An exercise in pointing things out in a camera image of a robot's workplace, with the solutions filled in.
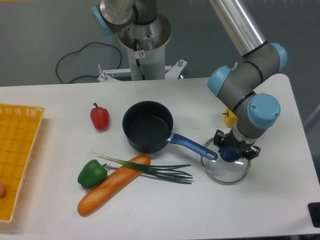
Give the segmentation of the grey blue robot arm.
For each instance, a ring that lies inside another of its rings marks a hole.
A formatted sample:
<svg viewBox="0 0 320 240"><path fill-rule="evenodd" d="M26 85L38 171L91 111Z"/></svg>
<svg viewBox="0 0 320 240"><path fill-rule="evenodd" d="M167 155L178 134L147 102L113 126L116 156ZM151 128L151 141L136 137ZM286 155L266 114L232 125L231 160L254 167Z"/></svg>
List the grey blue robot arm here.
<svg viewBox="0 0 320 240"><path fill-rule="evenodd" d="M243 58L233 68L221 66L208 79L210 91L235 114L230 132L217 131L214 144L221 158L235 162L251 160L260 153L255 142L280 115L278 100L255 88L279 72L287 63L286 50L269 43L240 0L213 0L211 5ZM158 13L154 0L102 0L91 8L101 31L117 34L126 47L131 78L162 80L165 46L172 30L168 19Z"/></svg>

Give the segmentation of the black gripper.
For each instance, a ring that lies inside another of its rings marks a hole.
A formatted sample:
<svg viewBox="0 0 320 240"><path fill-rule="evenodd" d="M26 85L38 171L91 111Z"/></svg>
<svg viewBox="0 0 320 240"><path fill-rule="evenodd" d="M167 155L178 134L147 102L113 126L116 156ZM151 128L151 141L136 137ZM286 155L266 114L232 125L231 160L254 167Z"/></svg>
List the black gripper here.
<svg viewBox="0 0 320 240"><path fill-rule="evenodd" d="M224 134L217 129L213 137L213 144L219 147L221 156L244 156L247 160L255 159L259 156L261 148L253 144L246 144L245 140L238 141L233 133Z"/></svg>

